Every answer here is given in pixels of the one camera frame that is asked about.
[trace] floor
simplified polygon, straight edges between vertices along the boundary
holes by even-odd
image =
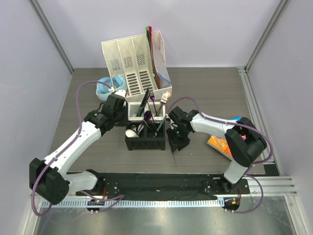
[[[244,89],[237,68],[168,68],[173,95],[168,106],[182,96],[193,97],[202,111],[219,118],[249,117]],[[76,89],[80,84],[108,76],[107,69],[76,69],[67,93],[51,151],[58,148],[78,128],[75,106]],[[189,100],[178,104],[189,112],[195,105]],[[95,85],[85,86],[80,94],[82,116],[97,109],[99,100]],[[70,172],[93,169],[98,172],[144,173],[223,173],[230,160],[208,146],[208,134],[190,134],[191,143],[175,152],[177,169],[169,145],[161,150],[128,151],[125,128],[115,127],[93,143],[72,165]],[[256,165],[251,174],[264,174],[262,165]]]
[[[259,197],[243,197],[239,210],[253,208]],[[35,235],[296,235],[284,197],[265,197],[249,214],[220,207],[115,209],[86,214],[84,208],[52,209],[40,217]]]

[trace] white basket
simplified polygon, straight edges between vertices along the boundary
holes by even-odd
[[[160,31],[153,32],[153,43],[159,48],[165,63],[164,42]],[[172,86],[158,89],[153,77],[152,60],[146,34],[102,42],[110,78],[125,77],[128,86],[128,102],[141,102],[146,90],[161,99],[164,92],[172,92]]]
[[[139,110],[141,102],[129,102],[128,103],[128,121],[142,121],[143,120],[143,114],[149,110],[148,104],[146,104],[144,111],[142,112],[141,117],[136,117],[137,112]],[[165,105],[163,105],[162,109],[160,110],[159,116],[156,117],[156,111],[158,111],[159,107],[161,106],[161,102],[156,101],[156,111],[153,106],[153,102],[149,102],[151,113],[153,116],[153,120],[155,122],[161,122],[164,119],[165,116]]]

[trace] wooden tabletop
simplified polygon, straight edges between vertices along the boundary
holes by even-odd
[[[237,68],[168,68],[173,95],[167,107],[182,96],[194,98],[202,111],[210,116],[230,119],[250,117],[241,78]],[[51,152],[66,141],[78,128],[75,106],[76,90],[83,82],[108,76],[107,69],[75,69],[64,102],[63,110],[51,145]],[[85,86],[80,93],[82,116],[99,106],[95,84]],[[178,104],[184,111],[196,109],[190,100]],[[170,146],[166,150],[133,150],[125,144],[125,127],[114,127],[93,143],[72,165],[70,172],[93,169],[98,172],[129,173],[223,173],[230,160],[207,144],[209,135],[189,134],[190,144],[175,152],[176,171]],[[264,174],[264,167],[257,165],[252,174]]]

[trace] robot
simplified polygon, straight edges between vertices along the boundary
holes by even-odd
[[[67,174],[67,171],[93,142],[114,126],[126,125],[128,105],[125,96],[125,91],[109,95],[97,110],[87,114],[80,129],[57,150],[43,160],[35,158],[29,165],[29,187],[33,189],[36,186],[35,192],[53,205],[81,190],[93,195],[100,193],[106,184],[101,174],[91,169],[76,174]],[[168,120],[175,124],[175,128],[166,131],[172,152],[180,151],[190,143],[188,135],[191,132],[204,132],[227,140],[233,161],[221,177],[221,188],[225,193],[236,188],[251,164],[267,147],[259,134],[227,124],[232,122],[230,120],[201,115],[196,110],[187,113],[177,106],[168,114]],[[242,118],[238,123],[255,128],[247,118]]]

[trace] white wall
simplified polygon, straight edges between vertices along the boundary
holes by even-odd
[[[70,73],[26,0],[0,7],[1,234],[20,234],[28,165],[47,155]]]
[[[313,1],[290,1],[250,69],[279,169],[292,176],[312,221]]]
[[[38,0],[74,68],[105,67],[101,41],[161,30],[170,67],[243,66],[280,0]]]

